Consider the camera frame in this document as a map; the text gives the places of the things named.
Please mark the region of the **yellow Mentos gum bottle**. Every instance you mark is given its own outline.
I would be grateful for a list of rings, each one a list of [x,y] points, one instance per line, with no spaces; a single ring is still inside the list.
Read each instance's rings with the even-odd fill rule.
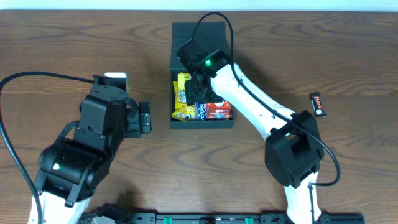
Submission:
[[[187,102],[185,93],[185,82],[190,79],[191,76],[189,73],[182,72],[177,75],[177,97],[180,103]]]

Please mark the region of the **black gift box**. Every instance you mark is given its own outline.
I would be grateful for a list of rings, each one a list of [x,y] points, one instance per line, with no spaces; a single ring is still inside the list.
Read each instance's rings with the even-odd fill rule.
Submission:
[[[172,41],[170,51],[170,77],[171,81],[177,80],[180,72],[185,72],[185,67],[177,58],[177,51],[181,45],[192,37],[195,28],[194,22],[174,22],[172,24]],[[208,53],[221,49],[229,52],[226,38],[226,24],[224,22],[201,22],[196,33],[195,41]],[[234,126],[234,119],[211,121],[179,121],[170,118],[170,129],[226,129]]]

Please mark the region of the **yellow Hacks candy bag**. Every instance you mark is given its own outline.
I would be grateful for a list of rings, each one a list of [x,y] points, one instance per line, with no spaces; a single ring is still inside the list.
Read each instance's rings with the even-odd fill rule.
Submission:
[[[173,81],[174,93],[175,93],[175,109],[172,113],[172,118],[179,121],[194,121],[195,120],[195,107],[187,106],[185,103],[181,103],[178,100],[178,83]]]

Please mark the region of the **blue Eclipse mint tin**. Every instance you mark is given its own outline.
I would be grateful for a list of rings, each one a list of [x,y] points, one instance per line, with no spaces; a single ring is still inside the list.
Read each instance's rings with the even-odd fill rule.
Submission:
[[[208,120],[206,103],[195,103],[195,120],[196,121]]]

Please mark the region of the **red Hello Panda box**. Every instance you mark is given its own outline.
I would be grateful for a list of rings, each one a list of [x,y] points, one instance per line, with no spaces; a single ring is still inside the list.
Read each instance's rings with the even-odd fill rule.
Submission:
[[[224,120],[233,117],[232,106],[228,101],[207,103],[207,118],[209,120]]]

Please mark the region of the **black Mars chocolate bar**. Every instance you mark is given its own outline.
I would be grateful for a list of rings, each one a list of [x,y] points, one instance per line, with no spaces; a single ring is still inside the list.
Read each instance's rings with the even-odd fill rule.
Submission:
[[[311,93],[310,101],[313,106],[315,117],[325,117],[327,115],[321,103],[320,92]]]

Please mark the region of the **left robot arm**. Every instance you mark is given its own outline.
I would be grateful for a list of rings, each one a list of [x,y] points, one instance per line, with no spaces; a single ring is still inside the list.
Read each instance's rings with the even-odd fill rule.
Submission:
[[[150,104],[129,97],[125,73],[94,76],[79,111],[39,157],[40,210],[30,211],[29,223],[77,223],[123,140],[152,131]]]

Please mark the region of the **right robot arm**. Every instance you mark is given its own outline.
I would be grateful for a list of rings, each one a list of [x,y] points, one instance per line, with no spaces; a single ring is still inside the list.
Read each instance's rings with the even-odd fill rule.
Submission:
[[[315,184],[324,152],[315,118],[273,100],[222,50],[209,54],[190,39],[176,56],[191,76],[185,82],[187,104],[230,102],[264,138],[264,162],[284,186],[289,219],[316,223],[321,211]]]

